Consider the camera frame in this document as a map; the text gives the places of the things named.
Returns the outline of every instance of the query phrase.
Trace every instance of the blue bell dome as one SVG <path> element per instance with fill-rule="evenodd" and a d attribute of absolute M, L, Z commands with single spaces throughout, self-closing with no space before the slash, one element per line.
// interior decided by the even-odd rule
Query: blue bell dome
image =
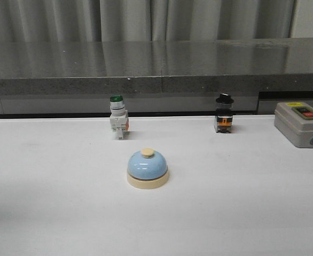
<path fill-rule="evenodd" d="M 167 163 L 163 155 L 151 148 L 135 152 L 128 162 L 128 173 L 141 180 L 153 180 L 167 172 Z"/>

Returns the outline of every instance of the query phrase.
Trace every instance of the yellow label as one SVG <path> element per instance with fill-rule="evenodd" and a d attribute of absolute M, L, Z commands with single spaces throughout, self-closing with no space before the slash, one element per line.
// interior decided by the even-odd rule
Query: yellow label
<path fill-rule="evenodd" d="M 290 107 L 302 106 L 302 104 L 300 102 L 291 102 L 291 103 L 287 103 L 287 105 Z"/>

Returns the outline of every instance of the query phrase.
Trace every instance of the push button switch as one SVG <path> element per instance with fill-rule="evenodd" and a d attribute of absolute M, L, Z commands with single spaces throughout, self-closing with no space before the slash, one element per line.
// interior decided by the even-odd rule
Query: push button switch
<path fill-rule="evenodd" d="M 305 117 L 313 117 L 313 113 L 312 112 L 304 112 L 302 113 Z"/>
<path fill-rule="evenodd" d="M 296 108 L 300 113 L 308 113 L 310 112 L 307 108 Z"/>

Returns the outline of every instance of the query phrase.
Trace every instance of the beige bell base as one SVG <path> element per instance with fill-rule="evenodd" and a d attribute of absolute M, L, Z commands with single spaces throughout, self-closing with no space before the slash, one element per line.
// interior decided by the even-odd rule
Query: beige bell base
<path fill-rule="evenodd" d="M 159 188 L 167 182 L 168 177 L 169 177 L 169 171 L 168 170 L 166 171 L 166 173 L 163 176 L 161 176 L 160 178 L 154 179 L 154 180 L 136 179 L 133 176 L 131 176 L 129 173 L 127 173 L 128 183 L 131 184 L 133 187 L 136 187 L 139 189 Z"/>

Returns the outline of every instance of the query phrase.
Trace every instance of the red button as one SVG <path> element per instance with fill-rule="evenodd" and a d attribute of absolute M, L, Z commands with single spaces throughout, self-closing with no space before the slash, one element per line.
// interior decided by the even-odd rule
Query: red button
<path fill-rule="evenodd" d="M 312 112 L 305 112 L 302 113 L 305 117 L 313 117 L 313 113 Z"/>

